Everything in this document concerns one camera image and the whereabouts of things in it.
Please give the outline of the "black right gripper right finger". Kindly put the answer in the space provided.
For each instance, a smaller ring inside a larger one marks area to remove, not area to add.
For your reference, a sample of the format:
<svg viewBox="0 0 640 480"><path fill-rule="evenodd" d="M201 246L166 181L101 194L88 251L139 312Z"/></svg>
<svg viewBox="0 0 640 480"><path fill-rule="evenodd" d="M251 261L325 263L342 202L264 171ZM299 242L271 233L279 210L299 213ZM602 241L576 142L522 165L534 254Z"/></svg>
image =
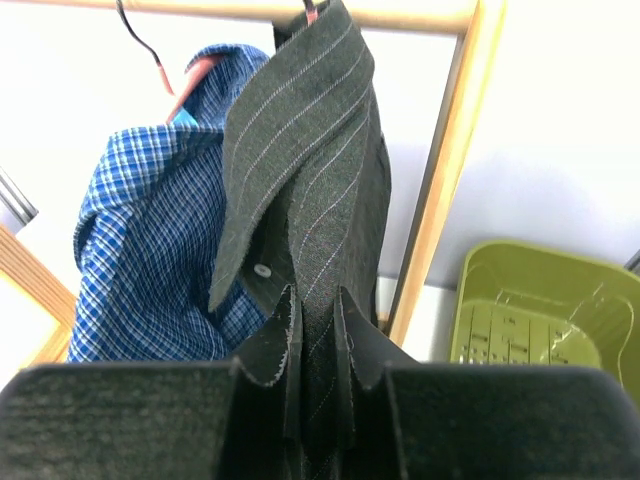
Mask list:
<svg viewBox="0 0 640 480"><path fill-rule="evenodd" d="M400 479L396 405L387 373L415 361L360 311L345 288L338 290L334 326L340 477Z"/></svg>

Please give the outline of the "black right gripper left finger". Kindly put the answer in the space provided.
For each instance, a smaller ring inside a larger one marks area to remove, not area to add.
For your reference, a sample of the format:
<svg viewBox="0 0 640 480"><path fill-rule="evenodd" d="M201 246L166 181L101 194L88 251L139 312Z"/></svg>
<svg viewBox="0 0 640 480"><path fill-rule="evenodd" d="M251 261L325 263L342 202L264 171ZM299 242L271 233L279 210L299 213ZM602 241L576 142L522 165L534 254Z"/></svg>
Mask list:
<svg viewBox="0 0 640 480"><path fill-rule="evenodd" d="M294 286L232 354L236 367L219 479L295 479L300 447L302 307Z"/></svg>

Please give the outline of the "black pinstriped shirt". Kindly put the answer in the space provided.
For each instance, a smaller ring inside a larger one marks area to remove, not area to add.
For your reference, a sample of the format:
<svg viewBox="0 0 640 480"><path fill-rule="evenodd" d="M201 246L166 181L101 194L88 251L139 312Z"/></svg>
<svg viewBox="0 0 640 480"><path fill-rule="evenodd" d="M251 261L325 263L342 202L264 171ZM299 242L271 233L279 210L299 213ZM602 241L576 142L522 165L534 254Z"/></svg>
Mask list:
<svg viewBox="0 0 640 480"><path fill-rule="evenodd" d="M232 106L227 208L209 305L241 282L264 313L293 286L302 306L302 473L334 479L339 380L334 309L346 289L374 320L391 195L375 62L339 1L278 27L275 54Z"/></svg>

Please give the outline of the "pink hanger of black shirt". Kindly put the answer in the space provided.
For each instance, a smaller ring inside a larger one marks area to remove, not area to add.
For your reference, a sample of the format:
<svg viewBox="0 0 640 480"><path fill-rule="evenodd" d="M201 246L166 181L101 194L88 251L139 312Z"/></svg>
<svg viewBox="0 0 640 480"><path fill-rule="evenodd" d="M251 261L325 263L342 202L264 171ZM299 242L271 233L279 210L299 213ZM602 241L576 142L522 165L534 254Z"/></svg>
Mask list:
<svg viewBox="0 0 640 480"><path fill-rule="evenodd" d="M304 0L303 5L306 25L309 26L322 17L330 4L330 1Z"/></svg>

